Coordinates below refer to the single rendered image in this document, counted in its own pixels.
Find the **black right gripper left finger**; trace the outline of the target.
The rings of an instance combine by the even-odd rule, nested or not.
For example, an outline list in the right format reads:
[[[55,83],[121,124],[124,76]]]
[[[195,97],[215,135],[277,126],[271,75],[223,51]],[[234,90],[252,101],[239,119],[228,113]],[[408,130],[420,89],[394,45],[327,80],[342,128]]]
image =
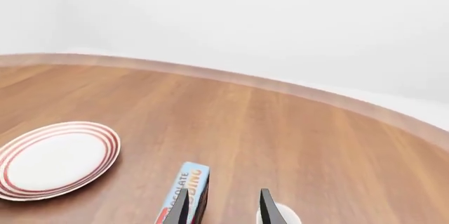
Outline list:
[[[163,224],[187,224],[188,213],[189,192],[187,188],[182,188]]]

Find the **chocolate pudding box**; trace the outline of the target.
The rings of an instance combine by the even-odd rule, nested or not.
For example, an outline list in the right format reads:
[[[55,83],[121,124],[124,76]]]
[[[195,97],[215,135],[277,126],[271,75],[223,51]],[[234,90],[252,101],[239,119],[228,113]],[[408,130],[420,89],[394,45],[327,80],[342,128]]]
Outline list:
[[[209,166],[194,162],[184,162],[166,195],[154,224],[163,224],[182,188],[188,190],[189,211],[187,224],[201,224],[208,202],[209,179]]]

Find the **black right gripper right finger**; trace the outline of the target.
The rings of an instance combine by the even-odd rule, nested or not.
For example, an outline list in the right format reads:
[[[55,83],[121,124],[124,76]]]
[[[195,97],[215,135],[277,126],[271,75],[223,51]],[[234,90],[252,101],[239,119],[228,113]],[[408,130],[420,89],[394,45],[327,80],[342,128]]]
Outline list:
[[[286,224],[267,188],[260,190],[260,215],[262,224]]]

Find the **white mug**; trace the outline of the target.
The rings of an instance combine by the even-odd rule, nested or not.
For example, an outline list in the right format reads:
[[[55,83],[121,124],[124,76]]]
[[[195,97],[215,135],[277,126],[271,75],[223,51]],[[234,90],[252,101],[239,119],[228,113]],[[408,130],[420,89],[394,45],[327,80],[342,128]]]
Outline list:
[[[289,206],[286,206],[285,204],[281,204],[279,202],[275,202],[275,205],[287,224],[302,224],[300,217]],[[255,224],[262,224],[260,209],[257,210]]]

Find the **white plate with red rings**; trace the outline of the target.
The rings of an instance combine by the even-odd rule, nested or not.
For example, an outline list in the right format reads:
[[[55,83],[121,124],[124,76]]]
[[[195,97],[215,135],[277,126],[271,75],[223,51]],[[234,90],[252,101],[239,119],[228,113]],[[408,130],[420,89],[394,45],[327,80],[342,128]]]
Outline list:
[[[93,182],[117,160],[119,135],[89,121],[42,126],[0,147],[0,199],[54,198]]]

